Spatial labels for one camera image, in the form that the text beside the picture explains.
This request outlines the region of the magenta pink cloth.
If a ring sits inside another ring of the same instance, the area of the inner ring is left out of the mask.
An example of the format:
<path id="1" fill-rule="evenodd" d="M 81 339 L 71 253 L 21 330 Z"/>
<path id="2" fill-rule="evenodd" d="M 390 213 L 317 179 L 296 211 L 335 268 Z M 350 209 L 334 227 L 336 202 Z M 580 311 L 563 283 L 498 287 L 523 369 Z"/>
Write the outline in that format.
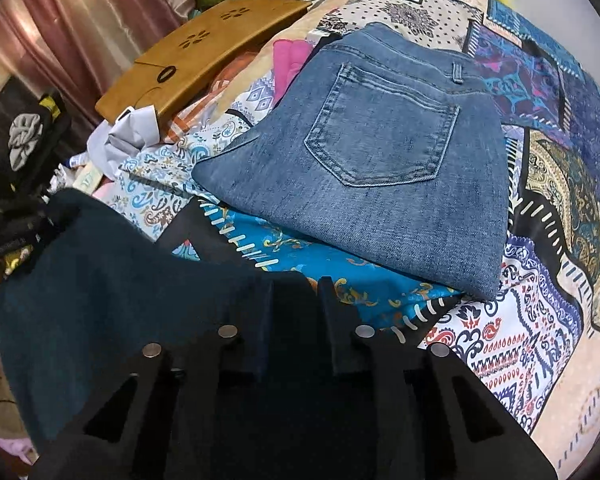
<path id="1" fill-rule="evenodd" d="M 305 40 L 278 40 L 274 44 L 274 104 L 285 95 L 313 51 Z"/>

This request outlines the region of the dark teal fleece pants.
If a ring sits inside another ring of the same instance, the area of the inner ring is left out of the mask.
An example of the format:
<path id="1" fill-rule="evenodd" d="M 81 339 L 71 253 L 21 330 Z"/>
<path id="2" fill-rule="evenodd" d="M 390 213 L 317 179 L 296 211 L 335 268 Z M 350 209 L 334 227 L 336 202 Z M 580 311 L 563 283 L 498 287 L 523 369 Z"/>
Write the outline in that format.
<path id="1" fill-rule="evenodd" d="M 50 239 L 0 285 L 0 356 L 36 448 L 57 438 L 104 375 L 147 344 L 185 347 L 224 325 L 264 390 L 239 389 L 277 422 L 318 422 L 332 395 L 315 286 L 298 272 L 179 258 L 112 209 L 62 191 Z"/>

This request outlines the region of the brown wooden lap desk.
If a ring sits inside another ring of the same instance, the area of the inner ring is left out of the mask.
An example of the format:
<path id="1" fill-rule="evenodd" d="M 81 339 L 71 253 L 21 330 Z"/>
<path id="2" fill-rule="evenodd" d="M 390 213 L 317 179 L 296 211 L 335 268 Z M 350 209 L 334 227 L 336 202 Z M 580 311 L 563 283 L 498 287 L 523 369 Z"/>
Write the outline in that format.
<path id="1" fill-rule="evenodd" d="M 225 0 L 136 58 L 94 106 L 108 122 L 152 105 L 164 128 L 236 55 L 262 47 L 306 14 L 301 0 Z"/>

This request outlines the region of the pink striped curtain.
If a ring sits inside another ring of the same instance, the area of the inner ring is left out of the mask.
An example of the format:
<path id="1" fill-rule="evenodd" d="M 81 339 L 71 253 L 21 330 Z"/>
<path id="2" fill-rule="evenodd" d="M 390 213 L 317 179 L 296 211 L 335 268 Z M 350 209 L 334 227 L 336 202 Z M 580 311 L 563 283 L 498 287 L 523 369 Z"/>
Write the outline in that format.
<path id="1" fill-rule="evenodd" d="M 187 21 L 195 0 L 0 0 L 0 90 L 56 88 L 76 122 L 140 54 Z"/>

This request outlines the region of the crumpled white paper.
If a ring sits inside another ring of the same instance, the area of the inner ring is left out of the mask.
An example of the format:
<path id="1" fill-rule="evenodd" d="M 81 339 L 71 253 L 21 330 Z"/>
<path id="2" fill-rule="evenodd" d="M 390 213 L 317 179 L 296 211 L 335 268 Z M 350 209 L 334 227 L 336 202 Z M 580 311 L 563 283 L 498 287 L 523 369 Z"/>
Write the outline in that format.
<path id="1" fill-rule="evenodd" d="M 126 107 L 112 124 L 104 120 L 87 140 L 90 161 L 109 180 L 116 179 L 126 159 L 161 143 L 157 112 L 153 105 Z"/>

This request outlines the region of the folded blue denim jeans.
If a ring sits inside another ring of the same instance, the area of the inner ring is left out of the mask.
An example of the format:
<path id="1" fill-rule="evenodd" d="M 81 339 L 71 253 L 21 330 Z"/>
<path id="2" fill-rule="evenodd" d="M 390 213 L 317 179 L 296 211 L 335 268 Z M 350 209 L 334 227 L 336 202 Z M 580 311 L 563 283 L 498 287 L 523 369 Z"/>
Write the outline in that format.
<path id="1" fill-rule="evenodd" d="M 468 55 L 373 23 L 319 46 L 193 179 L 245 214 L 481 300 L 500 289 L 500 115 Z"/>

